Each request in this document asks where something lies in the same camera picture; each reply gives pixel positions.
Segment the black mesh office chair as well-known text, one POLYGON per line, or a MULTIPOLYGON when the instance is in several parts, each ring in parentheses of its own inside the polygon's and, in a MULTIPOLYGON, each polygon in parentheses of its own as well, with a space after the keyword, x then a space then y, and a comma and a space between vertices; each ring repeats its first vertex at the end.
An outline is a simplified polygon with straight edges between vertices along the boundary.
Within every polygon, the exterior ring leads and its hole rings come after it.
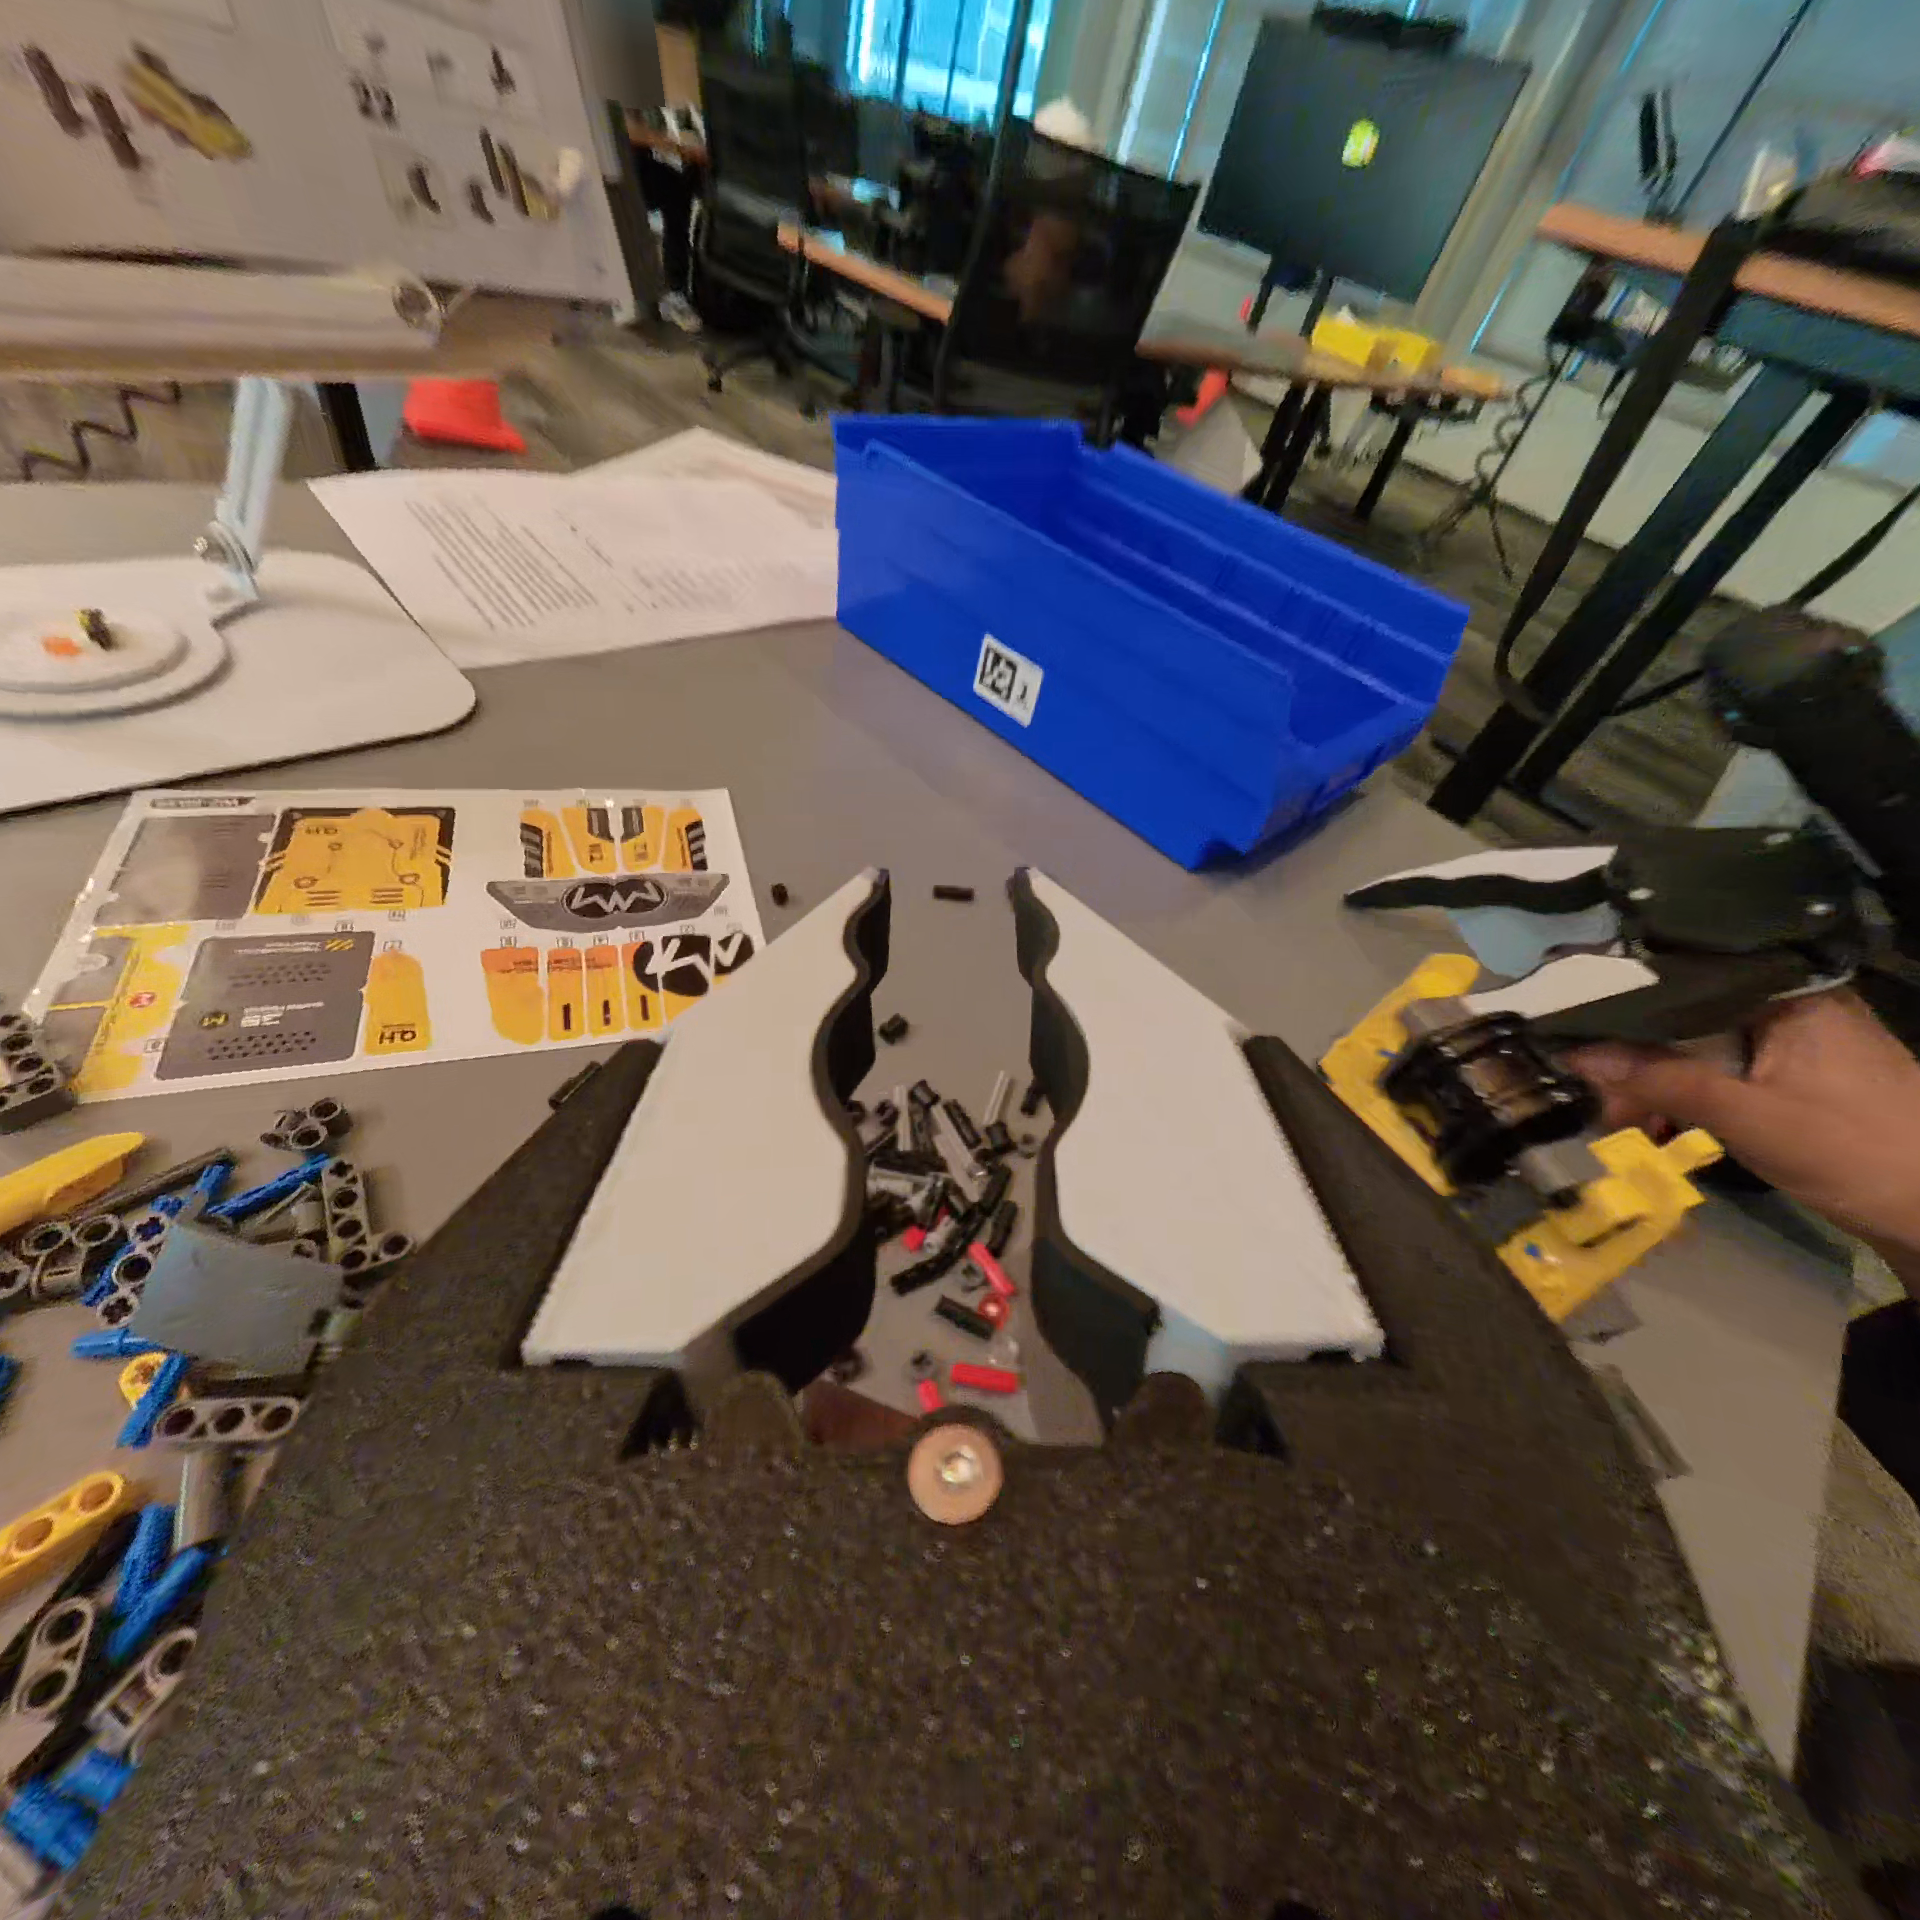
POLYGON ((1202 193, 1195 178, 1007 122, 940 330, 927 409, 1063 419, 1116 442, 1157 384, 1135 351, 1202 193))

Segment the person's right hand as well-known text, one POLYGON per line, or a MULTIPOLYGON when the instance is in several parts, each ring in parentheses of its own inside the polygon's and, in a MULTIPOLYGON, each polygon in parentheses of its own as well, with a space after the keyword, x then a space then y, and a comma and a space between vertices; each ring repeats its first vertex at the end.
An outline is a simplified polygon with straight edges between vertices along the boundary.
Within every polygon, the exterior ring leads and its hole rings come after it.
POLYGON ((1567 1067, 1620 1124, 1700 1130, 1748 1174, 1852 1234, 1918 1295, 1918 1064, 1850 991, 1790 1000, 1742 1072, 1679 1048, 1595 1042, 1567 1067))

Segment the orange traffic cone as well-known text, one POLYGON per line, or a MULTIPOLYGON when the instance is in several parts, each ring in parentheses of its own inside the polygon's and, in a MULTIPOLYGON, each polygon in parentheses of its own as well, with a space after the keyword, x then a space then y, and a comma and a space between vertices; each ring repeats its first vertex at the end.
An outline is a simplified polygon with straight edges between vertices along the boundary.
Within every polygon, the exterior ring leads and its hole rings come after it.
POLYGON ((419 444, 522 458, 526 438, 505 417, 494 378, 415 378, 399 404, 399 425, 419 444))

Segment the yellow black sticker sheet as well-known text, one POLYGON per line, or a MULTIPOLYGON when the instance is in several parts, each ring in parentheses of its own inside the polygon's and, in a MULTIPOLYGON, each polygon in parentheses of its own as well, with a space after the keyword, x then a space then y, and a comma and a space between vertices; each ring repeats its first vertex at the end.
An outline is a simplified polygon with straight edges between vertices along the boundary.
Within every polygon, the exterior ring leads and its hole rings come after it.
POLYGON ((133 796, 29 995, 77 1103, 660 1040, 764 946, 725 790, 133 796))

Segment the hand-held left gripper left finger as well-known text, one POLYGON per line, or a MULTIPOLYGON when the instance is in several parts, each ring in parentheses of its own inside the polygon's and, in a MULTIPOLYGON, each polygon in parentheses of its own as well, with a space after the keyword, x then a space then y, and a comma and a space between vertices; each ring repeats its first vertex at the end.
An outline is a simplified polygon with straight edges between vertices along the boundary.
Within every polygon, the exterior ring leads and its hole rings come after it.
POLYGON ((876 1064, 892 879, 867 868, 660 1044, 522 1337, 526 1368, 745 1374, 801 1393, 878 1284, 847 1103, 876 1064))

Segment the instruction booklet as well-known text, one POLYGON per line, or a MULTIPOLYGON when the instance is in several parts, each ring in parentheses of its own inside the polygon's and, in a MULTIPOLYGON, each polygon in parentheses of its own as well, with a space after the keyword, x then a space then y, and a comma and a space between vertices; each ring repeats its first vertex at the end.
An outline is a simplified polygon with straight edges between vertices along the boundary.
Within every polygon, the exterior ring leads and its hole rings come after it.
POLYGON ((5 2, 5 255, 634 282, 567 6, 5 2))

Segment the printed paper sheet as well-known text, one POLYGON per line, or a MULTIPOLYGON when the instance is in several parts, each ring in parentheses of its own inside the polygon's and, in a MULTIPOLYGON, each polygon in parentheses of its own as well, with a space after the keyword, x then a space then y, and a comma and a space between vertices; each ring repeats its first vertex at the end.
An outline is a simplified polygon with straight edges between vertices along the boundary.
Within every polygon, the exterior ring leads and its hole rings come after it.
POLYGON ((460 667, 827 619, 829 472, 687 427, 575 473, 394 470, 309 483, 460 667))

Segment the blue plastic bin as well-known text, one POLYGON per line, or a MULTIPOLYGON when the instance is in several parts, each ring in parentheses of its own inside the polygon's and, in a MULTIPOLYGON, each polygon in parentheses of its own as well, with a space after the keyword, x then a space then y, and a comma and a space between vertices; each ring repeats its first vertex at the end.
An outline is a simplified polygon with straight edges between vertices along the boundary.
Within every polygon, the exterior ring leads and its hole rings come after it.
POLYGON ((837 617, 1177 867, 1299 842, 1470 609, 1070 422, 837 417, 837 617))

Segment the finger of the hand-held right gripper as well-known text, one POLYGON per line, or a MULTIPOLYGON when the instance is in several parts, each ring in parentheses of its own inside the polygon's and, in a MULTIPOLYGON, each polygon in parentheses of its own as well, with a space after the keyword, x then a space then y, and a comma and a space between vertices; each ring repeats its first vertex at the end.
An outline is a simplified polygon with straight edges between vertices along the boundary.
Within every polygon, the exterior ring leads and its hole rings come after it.
POLYGON ((1433 912, 1500 976, 1525 976, 1620 938, 1606 868, 1617 848, 1491 848, 1390 874, 1343 894, 1355 912, 1433 912))
POLYGON ((1661 1044, 1661 979, 1642 961, 1612 951, 1572 951, 1460 1007, 1475 1020, 1517 1023, 1545 1048, 1595 1042, 1661 1044))

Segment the white book stand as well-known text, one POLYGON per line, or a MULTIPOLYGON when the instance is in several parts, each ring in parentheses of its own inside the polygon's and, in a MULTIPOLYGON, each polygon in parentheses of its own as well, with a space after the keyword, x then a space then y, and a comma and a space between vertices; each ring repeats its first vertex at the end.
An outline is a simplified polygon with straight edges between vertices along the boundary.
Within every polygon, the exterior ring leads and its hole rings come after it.
MULTIPOLYGON (((441 304, 399 271, 298 274, 5 256, 5 371, 33 351, 425 354, 441 304)), ((425 736, 469 679, 361 568, 267 546, 286 383, 235 383, 225 488, 190 555, 2 571, 2 809, 425 736)))

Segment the yellow box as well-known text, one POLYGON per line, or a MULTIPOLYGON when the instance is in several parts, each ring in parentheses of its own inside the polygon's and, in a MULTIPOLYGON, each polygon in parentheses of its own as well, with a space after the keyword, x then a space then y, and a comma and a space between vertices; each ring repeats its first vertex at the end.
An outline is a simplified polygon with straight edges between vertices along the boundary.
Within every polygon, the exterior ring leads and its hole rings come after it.
POLYGON ((1388 379, 1426 378, 1444 366, 1444 348, 1438 342, 1409 327, 1364 320, 1348 306, 1314 323, 1309 345, 1343 368, 1388 379))

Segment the black monitor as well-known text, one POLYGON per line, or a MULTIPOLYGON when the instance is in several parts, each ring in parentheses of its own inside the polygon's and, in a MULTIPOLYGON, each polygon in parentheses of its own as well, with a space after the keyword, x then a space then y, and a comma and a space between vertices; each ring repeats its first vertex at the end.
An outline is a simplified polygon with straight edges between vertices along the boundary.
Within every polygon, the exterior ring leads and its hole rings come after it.
POLYGON ((1195 226, 1414 304, 1531 79, 1525 63, 1261 24, 1195 226))

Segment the wooden desk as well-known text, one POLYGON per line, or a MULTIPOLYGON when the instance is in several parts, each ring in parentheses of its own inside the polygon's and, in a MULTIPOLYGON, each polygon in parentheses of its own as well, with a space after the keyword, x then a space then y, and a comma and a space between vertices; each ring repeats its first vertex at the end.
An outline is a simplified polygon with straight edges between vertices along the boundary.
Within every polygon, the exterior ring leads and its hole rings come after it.
POLYGON ((1271 378, 1282 384, 1257 449, 1257 467, 1238 489, 1241 502, 1274 514, 1284 513, 1340 393, 1362 395, 1373 414, 1391 423, 1383 456, 1350 507, 1358 524, 1372 521, 1423 425, 1470 423, 1491 404, 1516 398, 1511 387, 1481 368, 1372 371, 1341 364, 1299 335, 1199 330, 1181 323, 1145 335, 1135 354, 1158 368, 1223 371, 1227 378, 1271 378))

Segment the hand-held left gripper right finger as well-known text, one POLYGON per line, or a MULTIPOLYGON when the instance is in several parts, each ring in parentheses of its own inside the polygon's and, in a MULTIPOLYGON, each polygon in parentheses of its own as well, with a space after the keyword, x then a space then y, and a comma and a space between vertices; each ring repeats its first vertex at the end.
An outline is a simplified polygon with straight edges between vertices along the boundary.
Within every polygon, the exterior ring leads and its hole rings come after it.
POLYGON ((1015 872, 1007 899, 1051 1116, 1028 1299, 1095 1414, 1151 1376, 1217 1408, 1253 1362, 1380 1361, 1254 1035, 1042 872, 1015 872))

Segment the yellow brick vehicle model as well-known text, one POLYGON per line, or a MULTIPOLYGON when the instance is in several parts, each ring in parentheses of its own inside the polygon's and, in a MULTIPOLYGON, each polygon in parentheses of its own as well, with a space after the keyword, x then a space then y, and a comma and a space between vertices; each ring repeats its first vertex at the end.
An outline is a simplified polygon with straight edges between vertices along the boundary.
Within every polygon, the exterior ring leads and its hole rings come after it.
POLYGON ((1601 1098, 1517 1023, 1475 1020, 1467 953, 1422 961, 1319 1072, 1555 1324, 1585 1312, 1700 1206, 1705 1131, 1652 1142, 1602 1124, 1601 1098))

